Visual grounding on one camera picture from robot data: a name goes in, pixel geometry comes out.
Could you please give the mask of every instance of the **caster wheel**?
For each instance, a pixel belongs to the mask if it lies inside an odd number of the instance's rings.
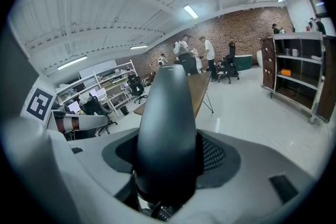
[[[315,124],[315,122],[316,122],[316,118],[315,118],[314,116],[310,116],[310,117],[308,118],[308,121],[309,121],[310,124]]]

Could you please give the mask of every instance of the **orange box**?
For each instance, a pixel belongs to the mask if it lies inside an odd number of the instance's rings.
[[[283,76],[288,76],[288,77],[290,77],[290,70],[288,70],[288,69],[282,69],[282,70],[281,70],[281,74],[282,74]]]

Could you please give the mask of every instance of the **cable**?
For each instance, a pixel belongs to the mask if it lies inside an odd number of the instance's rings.
[[[157,216],[158,216],[158,214],[159,214],[159,212],[160,212],[161,206],[162,206],[162,201],[159,201],[159,202],[155,205],[155,207],[154,207],[154,209],[153,209],[153,211],[152,211],[152,214],[151,214],[151,217],[152,217],[152,218],[157,218]]]

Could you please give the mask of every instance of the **white cup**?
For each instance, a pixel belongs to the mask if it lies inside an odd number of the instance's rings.
[[[292,50],[292,55],[293,55],[294,57],[298,57],[298,56],[299,56],[299,51],[298,51],[297,49],[293,49],[293,50]]]

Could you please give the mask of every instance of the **window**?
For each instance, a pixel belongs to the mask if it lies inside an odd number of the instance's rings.
[[[327,9],[322,0],[310,0],[317,18],[327,17]]]

